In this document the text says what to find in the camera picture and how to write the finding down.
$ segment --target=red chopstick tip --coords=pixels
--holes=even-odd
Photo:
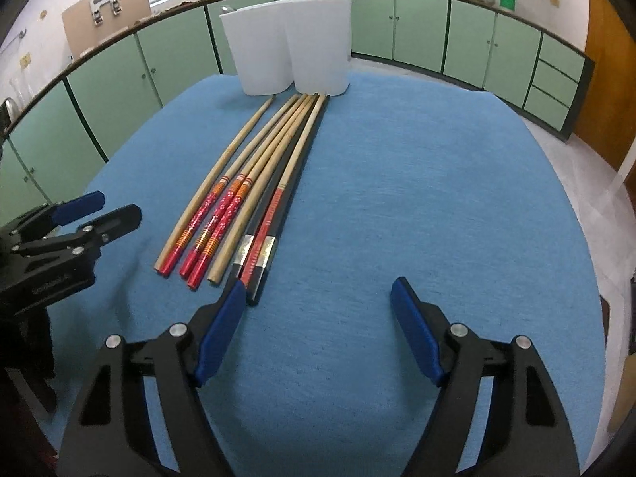
[[[175,266],[177,265],[179,258],[181,258],[182,253],[183,253],[182,247],[179,247],[179,246],[175,247],[173,251],[166,257],[161,268],[157,271],[159,275],[163,276],[164,278],[167,278],[168,276],[170,276],[171,272],[174,270]]]
[[[187,280],[192,272],[192,268],[196,264],[196,259],[198,258],[200,252],[196,250],[196,248],[192,248],[186,256],[186,259],[183,261],[183,265],[179,269],[179,275],[184,280]]]
[[[199,285],[201,285],[203,276],[206,273],[206,269],[210,264],[211,259],[212,257],[203,255],[196,262],[196,265],[190,273],[190,278],[188,278],[188,286],[191,290],[196,291],[199,288]]]

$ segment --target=wooden door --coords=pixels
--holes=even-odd
[[[636,136],[636,42],[609,0],[589,0],[585,53],[596,67],[574,132],[618,170]]]

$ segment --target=floor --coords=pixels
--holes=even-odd
[[[437,81],[403,68],[361,59],[352,59],[352,68]],[[631,321],[629,280],[636,266],[636,217],[622,178],[583,140],[572,135],[563,143],[529,120],[523,121],[550,160],[570,199],[588,242],[599,294],[610,306],[605,392],[599,427],[586,464],[589,465],[611,438],[607,424],[627,357]]]

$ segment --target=table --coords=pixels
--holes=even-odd
[[[205,79],[148,120],[88,186],[106,195],[104,211],[133,202],[144,219],[104,248],[91,289],[49,309],[59,407],[43,429],[55,446],[109,334],[155,337],[220,295],[207,282],[192,293],[152,265],[264,100],[243,95],[236,77]],[[244,314],[219,374],[200,390],[236,475],[400,475],[438,390],[418,372],[390,310],[398,276],[481,337],[532,338],[583,463],[603,393],[599,292],[543,151],[494,95],[353,73],[346,94],[330,101],[260,305]],[[148,384],[161,461],[176,467]],[[475,461],[485,428],[488,382],[481,391],[460,467]]]

